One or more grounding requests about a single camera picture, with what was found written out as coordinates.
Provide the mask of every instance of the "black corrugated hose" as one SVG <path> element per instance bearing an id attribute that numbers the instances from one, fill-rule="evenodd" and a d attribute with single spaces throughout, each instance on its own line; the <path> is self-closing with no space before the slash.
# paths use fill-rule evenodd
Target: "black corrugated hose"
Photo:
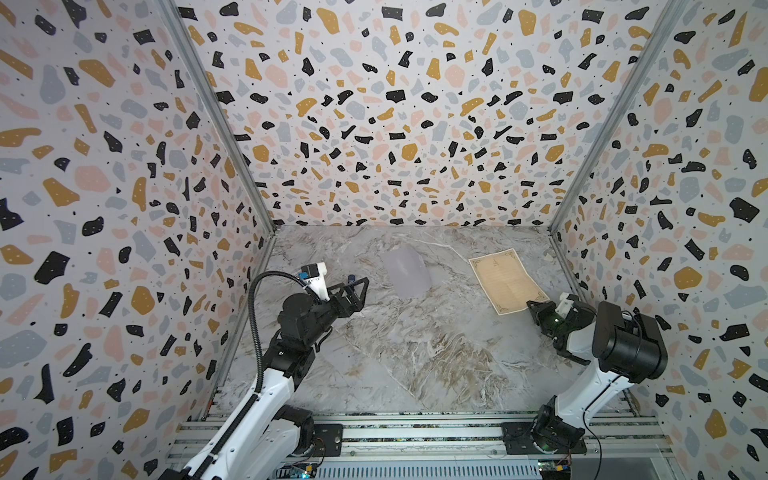
<path id="1" fill-rule="evenodd" d="M 321 303 L 320 297 L 317 295 L 317 293 L 315 293 L 314 290 L 310 289 L 306 283 L 304 283 L 304 281 L 301 280 L 298 276 L 291 275 L 290 273 L 268 270 L 256 275 L 256 277 L 253 279 L 253 282 L 251 282 L 250 288 L 248 289 L 248 321 L 250 322 L 250 334 L 253 337 L 253 350 L 256 353 L 256 364 L 258 368 L 256 391 L 254 392 L 256 394 L 261 393 L 261 388 L 264 384 L 264 359 L 261 352 L 259 328 L 256 325 L 256 306 L 254 305 L 254 301 L 256 299 L 256 287 L 259 285 L 259 282 L 262 279 L 268 276 L 281 276 L 298 283 L 302 288 L 304 288 L 304 290 L 306 290 L 306 292 L 313 298 L 313 300 L 315 300 L 315 303 Z"/>

